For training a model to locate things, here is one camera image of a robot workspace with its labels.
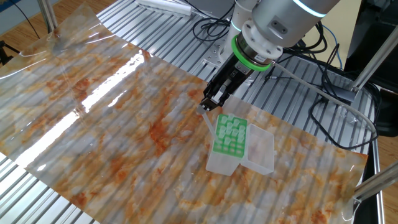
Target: metal grating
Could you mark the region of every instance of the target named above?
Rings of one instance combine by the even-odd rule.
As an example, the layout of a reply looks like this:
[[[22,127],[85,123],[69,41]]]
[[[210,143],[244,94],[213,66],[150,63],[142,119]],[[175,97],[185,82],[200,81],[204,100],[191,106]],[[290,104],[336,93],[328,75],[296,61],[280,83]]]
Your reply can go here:
[[[129,0],[119,0],[98,17],[116,35],[206,81],[217,71],[204,60],[215,43],[196,40],[191,32],[194,23],[202,18],[199,15],[176,17],[148,11]],[[314,63],[294,57],[282,64],[304,80],[320,83],[321,74]],[[266,81],[264,77],[268,72],[253,73],[254,81],[244,83],[235,96],[327,141],[308,116],[308,109],[318,96],[293,80]],[[278,70],[273,75],[284,76]],[[338,86],[350,82],[334,73],[330,73],[330,78]],[[359,92],[353,106],[370,118],[374,117],[369,93]],[[335,105],[320,105],[315,108],[314,115],[343,145],[352,146],[370,138],[371,133],[364,124],[348,123],[352,118]],[[363,146],[355,151],[367,154],[368,150],[369,146]],[[0,154],[0,223],[97,222]]]

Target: plastic box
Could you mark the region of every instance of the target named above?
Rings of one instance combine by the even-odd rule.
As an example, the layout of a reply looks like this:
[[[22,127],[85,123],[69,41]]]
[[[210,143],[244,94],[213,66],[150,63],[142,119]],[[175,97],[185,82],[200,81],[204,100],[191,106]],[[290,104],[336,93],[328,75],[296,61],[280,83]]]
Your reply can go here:
[[[239,164],[262,175],[274,171],[274,135],[247,123],[233,115],[218,116],[218,142],[213,141],[207,171],[230,176]]]
[[[274,171],[274,135],[254,124],[250,124],[247,134],[248,144],[241,164],[262,175]]]

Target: marble pattern sheet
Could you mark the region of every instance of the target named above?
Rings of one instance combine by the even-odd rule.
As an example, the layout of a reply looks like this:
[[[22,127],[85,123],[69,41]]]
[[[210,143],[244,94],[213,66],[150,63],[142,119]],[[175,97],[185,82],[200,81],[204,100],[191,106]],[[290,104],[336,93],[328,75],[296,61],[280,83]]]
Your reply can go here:
[[[272,133],[275,171],[206,171],[212,138],[195,111],[205,87],[84,4],[0,69],[0,151],[100,223],[351,219],[367,156],[233,96],[210,120],[232,113]]]

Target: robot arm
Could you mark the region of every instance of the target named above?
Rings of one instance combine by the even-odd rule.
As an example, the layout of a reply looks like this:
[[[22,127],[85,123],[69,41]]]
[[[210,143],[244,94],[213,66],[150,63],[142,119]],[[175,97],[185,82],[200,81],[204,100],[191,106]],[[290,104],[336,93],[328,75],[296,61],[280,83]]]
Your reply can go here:
[[[233,54],[203,92],[199,113],[224,102],[253,71],[265,71],[283,47],[295,45],[339,0],[262,0],[252,10],[241,32],[232,39]]]

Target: green ring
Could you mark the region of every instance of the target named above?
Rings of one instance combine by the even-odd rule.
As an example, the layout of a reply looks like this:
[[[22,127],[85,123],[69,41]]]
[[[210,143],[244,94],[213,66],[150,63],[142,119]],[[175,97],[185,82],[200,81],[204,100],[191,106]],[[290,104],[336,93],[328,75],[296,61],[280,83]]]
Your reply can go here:
[[[234,38],[232,38],[232,42],[231,42],[232,51],[234,52],[235,56],[239,59],[239,61],[244,66],[246,66],[247,68],[250,68],[252,70],[260,71],[260,72],[263,72],[263,71],[267,70],[271,66],[271,64],[268,64],[265,67],[261,67],[261,66],[258,66],[258,65],[255,65],[255,64],[251,63],[248,59],[244,58],[243,55],[238,50],[238,46],[236,46],[236,38],[237,37],[238,37],[238,35],[236,35]]]

